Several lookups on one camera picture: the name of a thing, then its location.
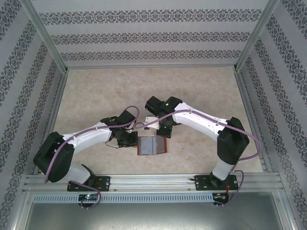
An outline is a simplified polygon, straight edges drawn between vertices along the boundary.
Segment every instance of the wall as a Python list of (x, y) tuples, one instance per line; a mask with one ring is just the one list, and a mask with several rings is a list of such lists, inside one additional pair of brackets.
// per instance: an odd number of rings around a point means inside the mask
[(268, 0), (34, 0), (68, 67), (235, 64)]
[(46, 134), (62, 74), (17, 0), (0, 0), (0, 230)]
[(307, 1), (283, 0), (241, 74), (272, 168), (307, 229)]

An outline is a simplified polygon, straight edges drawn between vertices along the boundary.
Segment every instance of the perforated rail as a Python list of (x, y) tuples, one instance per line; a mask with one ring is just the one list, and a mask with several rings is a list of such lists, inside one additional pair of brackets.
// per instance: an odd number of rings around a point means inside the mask
[[(77, 203), (78, 194), (37, 194), (33, 203)], [(100, 203), (197, 203), (213, 202), (212, 193), (197, 194), (103, 194)]]

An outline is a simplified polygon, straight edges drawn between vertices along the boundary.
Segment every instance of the enclosure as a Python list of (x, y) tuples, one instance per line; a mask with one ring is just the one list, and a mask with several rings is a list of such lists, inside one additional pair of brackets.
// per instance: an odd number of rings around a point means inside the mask
[[(307, 229), (306, 0), (0, 6), (1, 229)], [(235, 173), (242, 188), (232, 204), (205, 204), (213, 192), (190, 181), (218, 156), (216, 142), (184, 125), (165, 154), (98, 143), (74, 156), (111, 178), (93, 210), (80, 209), (86, 193), (67, 192), (68, 181), (44, 184), (33, 157), (49, 133), (85, 129), (129, 105), (144, 121), (151, 96), (237, 117), (263, 143), (236, 167), (245, 178)], [(243, 156), (257, 148), (251, 141)]]

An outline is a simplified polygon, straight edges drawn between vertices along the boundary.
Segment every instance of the marble floor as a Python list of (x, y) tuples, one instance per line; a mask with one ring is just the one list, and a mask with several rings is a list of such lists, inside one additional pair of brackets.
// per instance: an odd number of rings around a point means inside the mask
[[(70, 70), (54, 131), (67, 134), (85, 129), (102, 118), (120, 115), (128, 105), (140, 108), (143, 121), (144, 106), (153, 95), (160, 100), (177, 97), (216, 117), (237, 117), (250, 132), (231, 67)], [(139, 132), (139, 136), (148, 135), (152, 133)], [(152, 174), (209, 173), (218, 160), (216, 142), (185, 125), (173, 128), (167, 150), (138, 156), (136, 148), (114, 149), (98, 143), (75, 155), (73, 162), (97, 174)], [(243, 156), (255, 152), (251, 141)], [(259, 158), (244, 161), (237, 169), (262, 172)]]

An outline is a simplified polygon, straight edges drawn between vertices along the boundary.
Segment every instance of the floor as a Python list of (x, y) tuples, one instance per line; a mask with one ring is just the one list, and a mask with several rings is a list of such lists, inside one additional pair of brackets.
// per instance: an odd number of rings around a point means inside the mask
[[(54, 130), (76, 132), (102, 118), (120, 115), (129, 105), (140, 108), (140, 121), (144, 121), (144, 106), (153, 95), (161, 100), (177, 97), (216, 117), (237, 117), (250, 132), (231, 67), (70, 70)], [(152, 134), (139, 132), (139, 136)], [(97, 174), (154, 174), (210, 173), (218, 160), (216, 142), (185, 125), (173, 128), (167, 150), (166, 154), (138, 156), (136, 148), (114, 149), (98, 143), (75, 155), (73, 162)], [(243, 156), (255, 152), (251, 141)], [(262, 172), (258, 158), (240, 163), (237, 169)]]

